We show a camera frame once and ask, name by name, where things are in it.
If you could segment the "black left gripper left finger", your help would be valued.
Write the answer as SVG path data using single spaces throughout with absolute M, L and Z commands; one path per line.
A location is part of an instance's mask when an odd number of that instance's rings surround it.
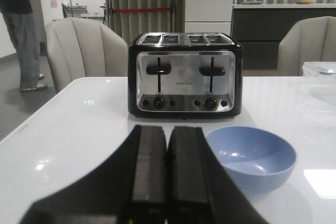
M 34 202 L 24 223 L 165 223 L 166 139 L 136 125 L 102 164 Z

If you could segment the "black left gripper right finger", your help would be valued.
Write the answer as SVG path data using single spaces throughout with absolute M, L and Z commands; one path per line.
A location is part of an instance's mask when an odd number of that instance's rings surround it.
M 266 223 L 219 163 L 200 127 L 176 126 L 167 157 L 169 223 Z

